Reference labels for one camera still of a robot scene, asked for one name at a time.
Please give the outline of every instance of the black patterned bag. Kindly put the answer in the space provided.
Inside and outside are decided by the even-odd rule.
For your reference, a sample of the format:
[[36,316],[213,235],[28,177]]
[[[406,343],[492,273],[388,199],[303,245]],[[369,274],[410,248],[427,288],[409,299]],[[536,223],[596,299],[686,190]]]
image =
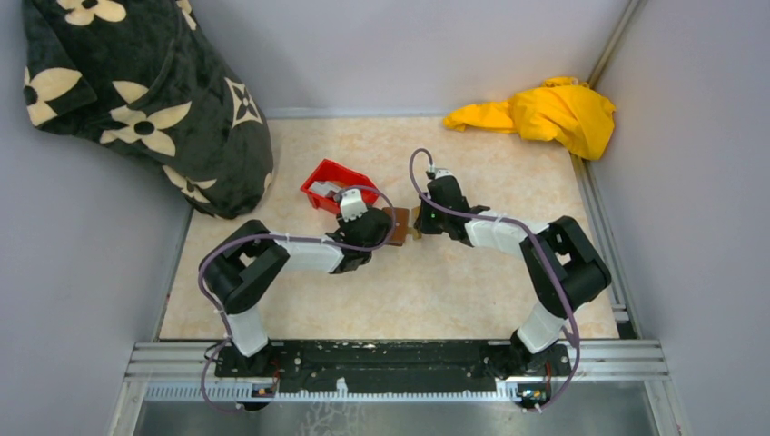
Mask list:
[[270,133],[189,0],[23,0],[23,11],[35,127],[164,174],[201,212],[234,218],[257,205]]

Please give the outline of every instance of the brown object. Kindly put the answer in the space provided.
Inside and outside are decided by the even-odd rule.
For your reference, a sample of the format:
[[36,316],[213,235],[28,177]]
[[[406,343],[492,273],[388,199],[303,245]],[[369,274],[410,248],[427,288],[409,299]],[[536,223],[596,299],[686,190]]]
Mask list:
[[[382,211],[390,215],[389,207],[383,207]],[[396,214],[396,230],[390,237],[388,245],[401,247],[407,241],[407,234],[409,233],[409,209],[396,207],[393,212]]]

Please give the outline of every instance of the marble-patterned floor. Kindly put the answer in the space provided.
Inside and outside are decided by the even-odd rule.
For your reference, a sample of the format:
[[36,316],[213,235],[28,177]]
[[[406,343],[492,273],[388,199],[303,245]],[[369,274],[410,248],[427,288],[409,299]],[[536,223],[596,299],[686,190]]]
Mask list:
[[[336,229],[334,217],[312,209],[300,192],[324,158],[367,174],[397,207],[412,208],[420,202],[408,161],[415,148],[426,147],[438,167],[457,176],[470,205],[546,223],[571,215],[587,230],[572,164],[559,144],[449,132],[439,118],[276,120],[270,128],[278,165],[269,193],[253,213],[233,221],[192,217],[161,338],[222,337],[219,316],[197,289],[197,266],[243,222],[256,218],[296,235]],[[426,183],[427,161],[417,165]],[[272,338],[508,338],[536,300],[522,260],[443,235],[385,247],[356,272],[286,273],[264,295],[260,312]],[[577,321],[585,338],[617,337],[606,292],[577,311]]]

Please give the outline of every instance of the black mounting base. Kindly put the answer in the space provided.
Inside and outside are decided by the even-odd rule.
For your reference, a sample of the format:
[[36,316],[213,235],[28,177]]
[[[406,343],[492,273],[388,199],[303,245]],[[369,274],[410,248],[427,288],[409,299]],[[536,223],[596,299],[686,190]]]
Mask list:
[[216,376],[272,377],[280,371],[281,391],[337,391],[345,379],[351,393],[489,392],[495,378],[544,376],[570,371],[567,348],[553,345],[539,353],[543,362],[528,372],[511,365],[508,341],[271,341],[244,358],[234,346],[216,359]]

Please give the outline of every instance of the small red box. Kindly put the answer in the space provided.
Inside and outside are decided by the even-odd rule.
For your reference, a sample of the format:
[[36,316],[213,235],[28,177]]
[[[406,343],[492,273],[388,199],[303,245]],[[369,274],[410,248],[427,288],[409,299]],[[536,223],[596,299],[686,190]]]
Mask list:
[[[377,189],[377,186],[374,185],[369,177],[361,173],[356,173],[350,168],[345,168],[339,163],[324,159],[318,165],[318,168],[313,171],[311,176],[308,177],[308,180],[302,185],[300,191],[307,194],[308,200],[310,200],[311,205],[314,208],[318,209],[320,207],[324,211],[334,213],[335,215],[340,213],[340,207],[337,205],[337,202],[335,202],[333,198],[325,198],[311,192],[311,185],[313,182],[332,182],[341,185],[342,188],[363,185]],[[370,191],[361,190],[361,198],[363,198],[363,202],[366,204],[373,205],[380,196]]]

